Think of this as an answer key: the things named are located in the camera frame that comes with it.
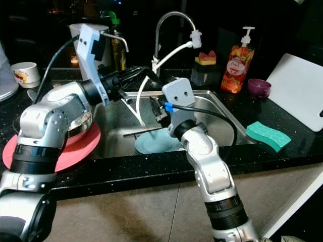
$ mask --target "white cable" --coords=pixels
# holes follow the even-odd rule
[[[176,49],[174,49],[172,52],[170,52],[168,55],[166,55],[153,69],[152,71],[153,72],[156,72],[161,66],[162,64],[164,64],[170,57],[172,57],[173,55],[175,55],[177,52],[179,52],[180,50],[184,49],[184,48],[191,48],[193,46],[193,43],[192,41],[188,41],[187,43],[185,44],[182,44],[180,46],[178,46]],[[141,94],[142,94],[142,91],[145,87],[145,85],[147,84],[149,80],[149,77],[146,76],[145,79],[143,80],[143,82],[141,83],[140,85],[140,88],[139,88],[139,91],[138,91],[138,94],[137,94],[137,99],[136,99],[136,113],[137,113],[137,119],[139,120],[140,122],[140,125],[145,128],[146,125],[144,123],[144,121],[142,120],[141,118],[141,115],[140,115],[140,97],[141,97]]]
[[[130,106],[129,104],[127,104],[125,99],[121,99],[121,101],[125,104],[125,106],[132,112],[132,114],[136,117],[136,119],[138,119],[138,121],[140,122],[140,125],[142,127],[146,127],[145,123],[138,117],[136,111],[132,108],[132,106]]]

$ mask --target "green sponge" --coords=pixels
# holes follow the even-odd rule
[[[255,140],[268,144],[276,152],[279,152],[291,141],[284,133],[268,128],[260,122],[247,126],[246,134]]]

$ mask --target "blue clip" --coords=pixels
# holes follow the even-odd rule
[[[165,102],[165,110],[167,112],[174,112],[173,104],[172,103],[169,103],[169,102]]]

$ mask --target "white cutting board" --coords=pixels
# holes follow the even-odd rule
[[[311,130],[323,128],[323,67],[286,53],[267,81],[270,100]]]

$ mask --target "sink basin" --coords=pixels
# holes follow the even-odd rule
[[[132,97],[135,106],[136,92],[128,92]],[[155,120],[151,111],[149,96],[161,96],[161,91],[143,92],[141,96],[141,116],[148,129],[160,128],[160,124]],[[210,91],[196,90],[195,107],[207,109],[228,117],[238,129],[237,145],[251,144],[253,141],[246,136],[244,127],[226,109],[220,100]],[[233,140],[233,129],[231,126],[218,117],[204,113],[195,113],[197,123],[202,122],[208,130],[208,134],[213,137],[219,146],[229,146]],[[138,120],[124,105],[122,101],[111,102],[104,107],[98,105],[93,110],[93,120],[100,127],[101,140],[94,149],[94,154],[101,158],[121,157],[139,155],[135,148],[135,140],[144,129]]]

